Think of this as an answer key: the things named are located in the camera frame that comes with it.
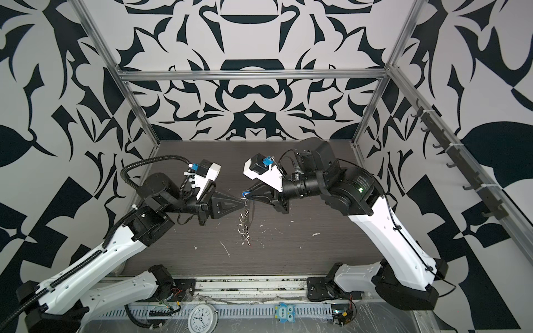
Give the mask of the black wall hook rail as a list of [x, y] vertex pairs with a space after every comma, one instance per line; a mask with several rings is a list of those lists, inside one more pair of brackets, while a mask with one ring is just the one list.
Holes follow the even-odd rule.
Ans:
[[447, 165], [450, 169], [458, 169], [466, 179], [467, 185], [462, 188], [465, 191], [474, 191], [485, 204], [488, 211], [482, 215], [484, 217], [494, 217], [502, 220], [509, 216], [509, 212], [504, 207], [502, 198], [496, 194], [497, 185], [484, 175], [481, 166], [468, 152], [466, 146], [459, 142], [459, 139], [451, 132], [449, 127], [441, 120], [438, 112], [428, 110], [416, 102], [416, 112], [412, 115], [419, 118], [426, 126], [422, 129], [424, 133], [431, 133], [437, 140], [433, 147], [443, 151], [450, 159]]

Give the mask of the small electronics board left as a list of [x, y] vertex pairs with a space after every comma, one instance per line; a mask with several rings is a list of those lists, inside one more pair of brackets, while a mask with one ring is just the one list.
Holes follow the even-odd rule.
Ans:
[[180, 301], [159, 301], [158, 306], [149, 310], [148, 317], [172, 317], [181, 311]]

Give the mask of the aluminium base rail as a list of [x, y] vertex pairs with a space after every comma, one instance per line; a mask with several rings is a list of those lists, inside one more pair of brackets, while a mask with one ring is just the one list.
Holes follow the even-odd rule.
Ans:
[[174, 276], [171, 301], [263, 304], [308, 302], [308, 276]]

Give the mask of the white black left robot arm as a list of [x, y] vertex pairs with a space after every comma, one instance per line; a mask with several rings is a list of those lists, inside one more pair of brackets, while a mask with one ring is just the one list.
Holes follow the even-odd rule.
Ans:
[[243, 208], [243, 200], [217, 191], [216, 176], [187, 176], [193, 179], [192, 191], [183, 191], [163, 173], [150, 175], [136, 189], [141, 205], [111, 227], [102, 243], [55, 276], [19, 287], [19, 307], [5, 317], [1, 329], [23, 316], [29, 332], [77, 332], [93, 318], [117, 307], [171, 298], [174, 279], [161, 264], [107, 287], [98, 288], [97, 284], [171, 230], [175, 225], [172, 214], [196, 216], [203, 225], [208, 219]]

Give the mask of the small electronics board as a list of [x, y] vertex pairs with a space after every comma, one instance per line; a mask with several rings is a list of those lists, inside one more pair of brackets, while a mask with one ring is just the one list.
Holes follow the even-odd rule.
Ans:
[[181, 311], [180, 301], [159, 301], [158, 306], [149, 310], [148, 317], [172, 317]]
[[358, 313], [356, 304], [353, 301], [338, 303], [331, 306], [332, 320], [337, 326], [346, 326], [353, 321]]

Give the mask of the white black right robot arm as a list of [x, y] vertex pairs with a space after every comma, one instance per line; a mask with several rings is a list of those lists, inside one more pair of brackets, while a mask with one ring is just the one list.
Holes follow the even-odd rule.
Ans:
[[359, 227], [383, 256], [380, 262], [362, 266], [334, 264], [325, 278], [309, 285], [308, 299], [321, 302], [370, 294], [400, 310], [433, 310], [441, 298], [433, 284], [446, 279], [448, 264], [432, 258], [414, 240], [376, 177], [358, 165], [342, 167], [327, 141], [306, 139], [292, 151], [294, 173], [287, 173], [271, 156], [258, 153], [248, 159], [243, 174], [254, 185], [244, 191], [244, 198], [286, 215], [292, 199], [319, 196]]

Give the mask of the round white analog clock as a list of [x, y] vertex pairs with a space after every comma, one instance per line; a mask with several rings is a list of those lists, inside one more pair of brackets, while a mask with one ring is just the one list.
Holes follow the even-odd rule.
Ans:
[[218, 310], [210, 304], [195, 306], [187, 320], [187, 328], [192, 333], [213, 333], [219, 320]]

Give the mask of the small electronics board right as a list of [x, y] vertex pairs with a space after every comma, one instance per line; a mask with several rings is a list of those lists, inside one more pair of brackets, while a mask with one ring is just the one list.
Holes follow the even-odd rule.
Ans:
[[353, 301], [338, 303], [331, 306], [332, 320], [337, 326], [346, 326], [353, 321], [358, 313], [356, 304]]

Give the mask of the blue owl figure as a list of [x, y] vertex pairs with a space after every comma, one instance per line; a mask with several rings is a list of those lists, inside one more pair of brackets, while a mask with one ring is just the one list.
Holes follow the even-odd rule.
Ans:
[[278, 319], [281, 323], [294, 323], [296, 320], [296, 311], [295, 305], [286, 304], [281, 302], [279, 305], [276, 305], [274, 313], [274, 318]]

